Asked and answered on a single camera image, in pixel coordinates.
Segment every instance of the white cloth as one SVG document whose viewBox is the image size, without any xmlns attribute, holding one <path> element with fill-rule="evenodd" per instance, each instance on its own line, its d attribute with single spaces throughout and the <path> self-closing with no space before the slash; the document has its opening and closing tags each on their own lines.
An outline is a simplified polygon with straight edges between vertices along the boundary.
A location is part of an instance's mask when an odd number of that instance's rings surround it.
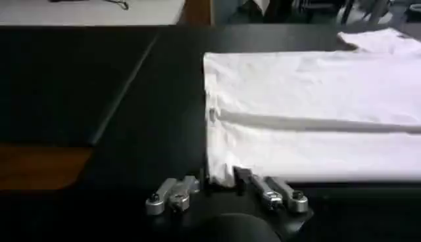
<svg viewBox="0 0 421 242">
<path fill-rule="evenodd" d="M 344 42 L 361 51 L 387 54 L 421 54 L 421 43 L 392 28 L 359 34 L 338 33 Z"/>
<path fill-rule="evenodd" d="M 227 187 L 233 166 L 298 182 L 421 178 L 421 135 L 288 132 L 215 119 L 207 143 L 210 180 Z"/>
<path fill-rule="evenodd" d="M 405 133 L 420 133 L 421 55 L 392 32 L 340 34 L 357 52 L 205 54 L 210 180 L 233 186 L 233 166 L 297 182 L 421 180 L 421 135 Z"/>
<path fill-rule="evenodd" d="M 421 127 L 418 57 L 207 53 L 204 65 L 218 113 Z"/>
</svg>

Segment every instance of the metal bracket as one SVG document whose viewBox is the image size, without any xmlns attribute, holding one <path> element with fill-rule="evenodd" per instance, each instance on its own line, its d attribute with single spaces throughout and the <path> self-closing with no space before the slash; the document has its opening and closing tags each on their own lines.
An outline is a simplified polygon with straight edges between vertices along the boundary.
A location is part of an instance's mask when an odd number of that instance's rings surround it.
<svg viewBox="0 0 421 242">
<path fill-rule="evenodd" d="M 148 215 L 159 215 L 165 210 L 165 202 L 171 193 L 172 188 L 177 184 L 177 179 L 168 178 L 159 187 L 158 191 L 151 195 L 146 200 L 146 214 Z"/>
<path fill-rule="evenodd" d="M 169 205 L 174 212 L 183 212 L 190 207 L 190 194 L 199 191 L 199 181 L 194 176 L 185 176 L 169 197 Z"/>
<path fill-rule="evenodd" d="M 261 177 L 252 175 L 251 182 L 257 188 L 259 196 L 267 209 L 277 210 L 282 208 L 282 195 L 272 190 Z"/>
<path fill-rule="evenodd" d="M 284 198 L 284 203 L 290 212 L 304 213 L 309 210 L 309 200 L 302 191 L 292 189 L 281 178 L 269 177 L 266 181 Z"/>
</svg>

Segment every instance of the white towel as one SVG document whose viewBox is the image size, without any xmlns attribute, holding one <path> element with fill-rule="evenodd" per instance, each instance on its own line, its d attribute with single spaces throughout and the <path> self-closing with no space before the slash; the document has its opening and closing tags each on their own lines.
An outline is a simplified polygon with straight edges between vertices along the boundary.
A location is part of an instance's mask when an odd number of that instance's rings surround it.
<svg viewBox="0 0 421 242">
<path fill-rule="evenodd" d="M 344 42 L 370 53 L 421 54 L 421 43 L 392 28 L 358 34 L 338 33 Z"/>
</svg>

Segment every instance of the black table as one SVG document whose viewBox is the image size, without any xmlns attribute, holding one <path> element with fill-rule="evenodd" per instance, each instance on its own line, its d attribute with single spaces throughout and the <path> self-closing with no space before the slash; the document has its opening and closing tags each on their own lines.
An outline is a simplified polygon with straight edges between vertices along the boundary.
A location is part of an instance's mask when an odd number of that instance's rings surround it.
<svg viewBox="0 0 421 242">
<path fill-rule="evenodd" d="M 205 52 L 351 49 L 336 37 L 340 30 L 321 25 L 161 29 L 80 178 L 101 187 L 150 189 L 169 176 L 199 169 L 206 157 Z"/>
<path fill-rule="evenodd" d="M 92 146 L 155 28 L 1 27 L 0 143 Z"/>
<path fill-rule="evenodd" d="M 420 36 L 418 28 L 402 26 L 401 30 Z M 153 189 L 167 177 L 181 178 L 203 167 L 206 157 L 203 53 L 349 49 L 337 40 L 340 30 L 366 29 L 315 25 L 161 29 L 156 44 L 80 175 L 77 187 L 82 191 L 100 189 L 112 201 L 101 204 L 94 199 L 91 207 L 105 209 L 114 205 L 119 212 L 113 210 L 113 216 L 119 218 L 121 212 L 133 211 L 132 219 L 145 222 L 141 206 Z M 417 228 L 421 215 L 419 183 L 294 186 L 309 195 L 314 218 L 292 240 L 421 238 Z M 229 203 L 234 198 L 226 199 Z M 104 222 L 108 216 L 99 217 L 101 224 L 114 228 Z M 119 220 L 115 226 L 120 228 L 121 223 Z M 134 230 L 134 225 L 127 226 L 129 231 Z"/>
</svg>

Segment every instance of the screw head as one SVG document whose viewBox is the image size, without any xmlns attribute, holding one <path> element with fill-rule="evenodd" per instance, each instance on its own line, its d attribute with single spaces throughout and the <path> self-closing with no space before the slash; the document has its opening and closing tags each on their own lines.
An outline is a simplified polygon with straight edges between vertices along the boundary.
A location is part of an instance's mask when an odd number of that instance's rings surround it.
<svg viewBox="0 0 421 242">
<path fill-rule="evenodd" d="M 304 197 L 304 193 L 302 191 L 294 191 L 292 193 L 292 198 L 295 200 L 301 200 Z"/>
<path fill-rule="evenodd" d="M 150 196 L 149 200 L 150 200 L 152 203 L 154 203 L 154 202 L 158 201 L 158 200 L 159 200 L 159 194 L 156 194 L 156 193 L 152 194 L 152 195 Z"/>
</svg>

